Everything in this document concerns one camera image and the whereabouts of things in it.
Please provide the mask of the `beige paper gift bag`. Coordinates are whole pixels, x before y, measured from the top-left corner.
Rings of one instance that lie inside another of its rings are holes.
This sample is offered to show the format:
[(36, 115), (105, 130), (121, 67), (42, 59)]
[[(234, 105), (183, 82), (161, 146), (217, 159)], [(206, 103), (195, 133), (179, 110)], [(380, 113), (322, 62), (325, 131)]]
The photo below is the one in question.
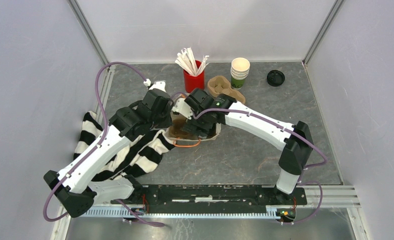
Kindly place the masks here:
[(209, 134), (205, 137), (198, 137), (194, 134), (187, 133), (182, 130), (187, 118), (180, 113), (175, 113), (173, 110), (177, 108), (178, 104), (183, 104), (185, 98), (188, 96), (186, 93), (178, 93), (174, 98), (174, 106), (171, 110), (170, 116), (172, 125), (166, 129), (164, 134), (169, 140), (173, 141), (173, 145), (180, 148), (196, 147), (200, 143), (214, 141), (220, 135), (221, 124), (217, 123), (211, 128)]

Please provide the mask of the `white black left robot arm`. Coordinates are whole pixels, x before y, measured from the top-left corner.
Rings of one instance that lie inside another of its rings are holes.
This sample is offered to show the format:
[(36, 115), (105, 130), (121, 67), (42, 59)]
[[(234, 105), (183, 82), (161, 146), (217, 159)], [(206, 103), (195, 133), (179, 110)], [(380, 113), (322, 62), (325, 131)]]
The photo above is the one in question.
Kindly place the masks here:
[(43, 179), (51, 189), (44, 204), (56, 196), (66, 214), (77, 218), (93, 205), (130, 197), (138, 187), (129, 177), (93, 182), (94, 176), (120, 150), (149, 133), (155, 126), (166, 127), (171, 111), (171, 96), (164, 90), (150, 88), (142, 100), (120, 108), (105, 121), (103, 132), (70, 165), (49, 170)]

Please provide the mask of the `brown pulp cup carrier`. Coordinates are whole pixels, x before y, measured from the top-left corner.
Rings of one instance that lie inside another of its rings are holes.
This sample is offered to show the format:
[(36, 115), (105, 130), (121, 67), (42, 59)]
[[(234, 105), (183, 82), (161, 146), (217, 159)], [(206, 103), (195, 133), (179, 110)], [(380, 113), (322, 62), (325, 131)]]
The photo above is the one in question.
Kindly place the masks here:
[(167, 136), (172, 139), (183, 140), (206, 140), (214, 138), (220, 133), (220, 125), (214, 124), (209, 130), (193, 124), (186, 118), (174, 119), (172, 125), (167, 129)]

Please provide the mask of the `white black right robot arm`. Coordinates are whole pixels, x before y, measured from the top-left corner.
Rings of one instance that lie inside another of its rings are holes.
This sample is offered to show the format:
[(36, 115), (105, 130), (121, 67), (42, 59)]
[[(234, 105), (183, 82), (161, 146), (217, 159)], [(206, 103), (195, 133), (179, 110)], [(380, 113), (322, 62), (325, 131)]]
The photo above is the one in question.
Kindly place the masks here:
[(212, 97), (196, 88), (187, 97), (176, 100), (172, 111), (186, 118), (182, 130), (197, 137), (207, 137), (217, 124), (235, 127), (267, 141), (281, 152), (280, 174), (275, 188), (291, 195), (315, 148), (306, 123), (279, 121), (252, 110), (234, 97)]

